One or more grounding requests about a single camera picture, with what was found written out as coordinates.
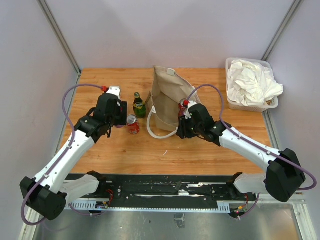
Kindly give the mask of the red Coke can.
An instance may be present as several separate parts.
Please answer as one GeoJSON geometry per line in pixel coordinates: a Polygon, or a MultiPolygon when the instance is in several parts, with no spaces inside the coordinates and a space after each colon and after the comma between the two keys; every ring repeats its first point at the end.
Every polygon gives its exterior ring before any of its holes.
{"type": "Polygon", "coordinates": [[[136,135],[140,131],[138,118],[134,114],[130,114],[127,116],[126,126],[128,132],[132,135],[136,135]]]}
{"type": "Polygon", "coordinates": [[[179,104],[178,104],[178,116],[181,117],[181,116],[184,116],[185,115],[185,110],[188,108],[188,104],[189,104],[189,101],[184,98],[182,99],[179,104]]]}

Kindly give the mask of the green glass bottle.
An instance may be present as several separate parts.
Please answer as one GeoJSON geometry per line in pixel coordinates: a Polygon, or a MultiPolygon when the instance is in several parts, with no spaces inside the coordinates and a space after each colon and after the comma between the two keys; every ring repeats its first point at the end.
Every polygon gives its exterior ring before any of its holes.
{"type": "Polygon", "coordinates": [[[134,93],[133,111],[137,118],[142,119],[146,116],[146,105],[141,99],[140,93],[134,93]]]}

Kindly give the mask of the tan canvas tote bag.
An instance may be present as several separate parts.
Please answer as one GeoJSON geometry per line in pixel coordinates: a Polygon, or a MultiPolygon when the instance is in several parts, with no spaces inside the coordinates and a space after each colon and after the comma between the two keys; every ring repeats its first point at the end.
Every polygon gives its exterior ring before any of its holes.
{"type": "Polygon", "coordinates": [[[179,103],[186,99],[197,104],[201,103],[193,87],[174,69],[161,66],[153,67],[152,88],[146,100],[149,108],[146,127],[148,133],[155,139],[166,139],[177,133],[179,126],[179,103]],[[169,132],[164,136],[156,135],[151,127],[151,117],[154,117],[158,129],[169,132]]]}

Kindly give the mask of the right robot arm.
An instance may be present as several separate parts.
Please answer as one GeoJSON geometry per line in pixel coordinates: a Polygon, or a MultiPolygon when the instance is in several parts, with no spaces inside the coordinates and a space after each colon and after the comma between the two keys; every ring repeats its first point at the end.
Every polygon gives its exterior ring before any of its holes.
{"type": "Polygon", "coordinates": [[[287,202],[299,190],[306,177],[296,153],[286,148],[280,151],[261,144],[222,121],[215,121],[207,108],[195,101],[179,104],[177,135],[181,139],[202,137],[205,141],[232,150],[265,171],[264,174],[237,173],[226,188],[232,200],[245,193],[269,194],[280,202],[287,202]]]}

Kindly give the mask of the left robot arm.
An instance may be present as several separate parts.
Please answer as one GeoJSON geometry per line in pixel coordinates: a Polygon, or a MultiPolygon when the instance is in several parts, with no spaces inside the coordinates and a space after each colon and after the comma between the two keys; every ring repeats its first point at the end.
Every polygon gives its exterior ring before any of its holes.
{"type": "Polygon", "coordinates": [[[22,179],[19,184],[23,196],[22,214],[25,207],[30,207],[52,221],[72,201],[87,194],[101,198],[107,193],[105,180],[95,171],[69,183],[64,180],[102,136],[111,135],[113,126],[126,124],[128,103],[121,101],[120,94],[118,86],[111,86],[98,98],[96,107],[78,120],[68,141],[45,168],[33,178],[22,179]]]}

